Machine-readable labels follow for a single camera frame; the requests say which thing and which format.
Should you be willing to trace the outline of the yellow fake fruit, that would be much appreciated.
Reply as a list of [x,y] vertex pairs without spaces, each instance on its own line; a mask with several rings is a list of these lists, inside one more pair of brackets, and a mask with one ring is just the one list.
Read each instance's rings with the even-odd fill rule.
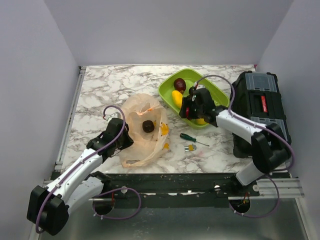
[[177,108],[181,109],[182,101],[183,101],[182,93],[179,92],[178,90],[174,90],[174,91],[172,91],[171,95],[172,95],[172,100],[173,100],[174,105]]

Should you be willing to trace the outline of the translucent orange plastic bag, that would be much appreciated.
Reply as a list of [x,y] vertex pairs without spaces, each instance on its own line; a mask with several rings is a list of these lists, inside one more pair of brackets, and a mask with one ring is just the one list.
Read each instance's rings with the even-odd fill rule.
[[[124,168],[146,166],[170,149],[167,112],[156,98],[145,93],[135,94],[124,102],[121,110],[128,124],[128,134],[134,141],[118,154]],[[151,133],[143,131],[142,124],[146,120],[154,123]]]

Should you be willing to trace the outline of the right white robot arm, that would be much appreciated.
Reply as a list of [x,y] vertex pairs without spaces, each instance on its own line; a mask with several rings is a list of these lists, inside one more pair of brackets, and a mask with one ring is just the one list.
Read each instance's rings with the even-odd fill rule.
[[249,120],[233,112],[230,107],[216,106],[206,88],[191,89],[190,95],[182,98],[179,111],[182,119],[203,119],[206,123],[225,129],[251,145],[251,162],[238,171],[230,183],[230,191],[234,195],[243,195],[253,181],[294,158],[294,151],[277,124],[266,125]]

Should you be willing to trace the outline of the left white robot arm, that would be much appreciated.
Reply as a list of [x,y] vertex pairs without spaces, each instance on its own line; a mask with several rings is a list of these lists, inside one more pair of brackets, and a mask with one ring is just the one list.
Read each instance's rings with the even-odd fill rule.
[[105,131],[87,143],[80,157],[63,174],[45,187],[37,185],[30,193],[26,215],[35,224],[36,233],[56,235],[66,225],[77,202],[96,194],[101,198],[107,197],[111,185],[104,180],[89,183],[89,189],[84,192],[80,186],[116,151],[122,151],[133,143],[125,120],[112,118]]

